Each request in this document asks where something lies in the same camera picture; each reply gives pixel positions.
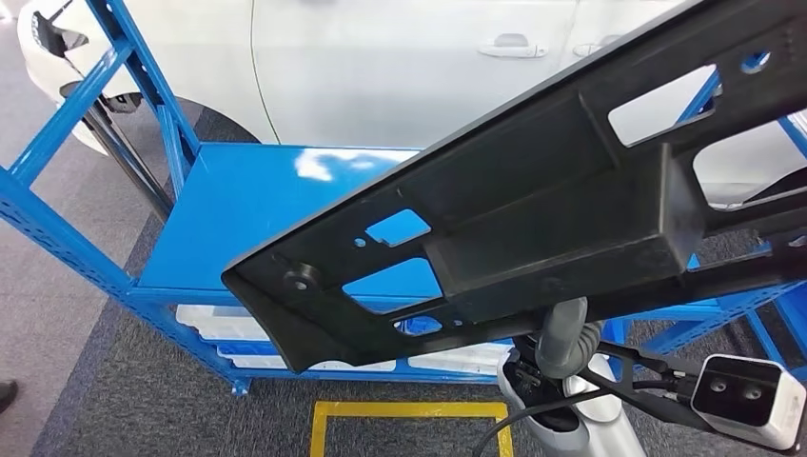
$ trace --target car body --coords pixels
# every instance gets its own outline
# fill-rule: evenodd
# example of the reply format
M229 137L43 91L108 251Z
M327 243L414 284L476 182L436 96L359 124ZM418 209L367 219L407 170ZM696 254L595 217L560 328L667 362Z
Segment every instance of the car body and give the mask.
M174 93L263 143L423 148L678 3L132 0L127 6ZM43 45L43 19L60 36L78 36L62 55ZM20 13L18 34L31 80L57 105L109 46L84 0L32 0ZM713 71L695 70L612 111L618 137L629 144L676 124ZM136 108L137 93L125 69L104 89L123 112ZM796 128L807 126L803 113L792 117ZM74 133L101 150L84 126ZM771 123L704 150L696 171L711 203L732 206L805 165L792 134Z

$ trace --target yellow tape marking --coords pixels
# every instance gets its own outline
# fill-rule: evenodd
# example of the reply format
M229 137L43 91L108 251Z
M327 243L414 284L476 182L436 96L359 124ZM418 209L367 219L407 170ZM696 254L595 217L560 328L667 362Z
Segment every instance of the yellow tape marking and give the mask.
M325 432L328 416L342 417L493 417L497 422L507 417L507 405L486 403L395 403L395 402L317 402L311 423L311 457L325 457ZM510 427L501 430L500 457L513 457Z

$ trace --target blue shelving rack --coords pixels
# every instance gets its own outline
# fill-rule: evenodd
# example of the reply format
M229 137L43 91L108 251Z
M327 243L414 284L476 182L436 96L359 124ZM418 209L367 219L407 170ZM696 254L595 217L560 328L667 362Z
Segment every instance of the blue shelving rack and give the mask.
M233 366L219 351L271 354L274 348L270 343L203 340L195 329L176 321L172 307L178 304L239 307L219 280L220 271L230 259L394 167L411 151L201 142L180 110L123 0L88 0L88 4L107 34L111 48L10 168L0 169L0 216L228 380L234 393L246 393L252 378L293 376L284 369ZM103 87L122 66L128 69L160 123L177 197L146 268L137 278L115 265L30 190L73 126L93 106ZM698 112L717 84L716 76L710 78L683 116ZM794 141L804 147L800 131L792 125L783 126L789 134L795 135ZM346 166L338 160L344 154L361 155L364 165L361 168ZM301 159L312 156L327 165L325 175L301 169ZM351 293L370 308L412 304L434 293L424 279L430 275L428 267L413 267L402 274L405 280L369 280ZM610 322L607 334L619 341L623 340L631 320L675 320L677 324L646 344L653 350L669 351L801 286L754 290L628 316ZM794 328L802 327L801 321L794 324ZM489 375L414 368L405 360L397 361L395 369L389 372L309 371L301 377L495 382Z

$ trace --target black bracket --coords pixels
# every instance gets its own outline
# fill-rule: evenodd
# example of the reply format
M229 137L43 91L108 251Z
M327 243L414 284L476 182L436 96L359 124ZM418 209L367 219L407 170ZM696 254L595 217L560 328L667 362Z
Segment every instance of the black bracket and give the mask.
M744 70L761 52L764 65ZM636 144L619 140L613 109L713 64L721 94L709 109ZM547 306L581 296L594 321L807 278L804 246L686 270L709 234L805 233L807 192L718 211L693 171L706 146L807 106L804 81L807 3L690 3L262 244L222 280L300 372L529 333ZM394 246L364 236L405 209L430 231ZM443 297L374 313L343 292L412 258L429 262ZM442 329L396 327L420 316Z

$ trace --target rectangular cutout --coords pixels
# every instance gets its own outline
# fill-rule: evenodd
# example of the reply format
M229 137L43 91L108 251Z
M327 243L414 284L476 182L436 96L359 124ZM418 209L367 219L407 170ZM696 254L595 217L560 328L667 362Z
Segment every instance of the rectangular cutout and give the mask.
M776 121L707 146L693 167L706 201L720 210L807 185L807 158Z
M669 130L676 124L692 122L708 116L710 109L699 113L707 104L712 92L717 88L717 67L709 65L659 86L643 95L611 110L608 121L625 146L635 145L642 140ZM681 116L690 109L692 103L702 98L692 114Z
M395 247L430 230L431 227L415 211L403 209L368 227L367 234L379 243Z
M376 298L360 302L365 309L373 312L390 312L443 296L431 265L420 257L405 260L345 284L342 290L353 296ZM385 301L382 297L411 297L412 301L402 306L400 299L393 302Z

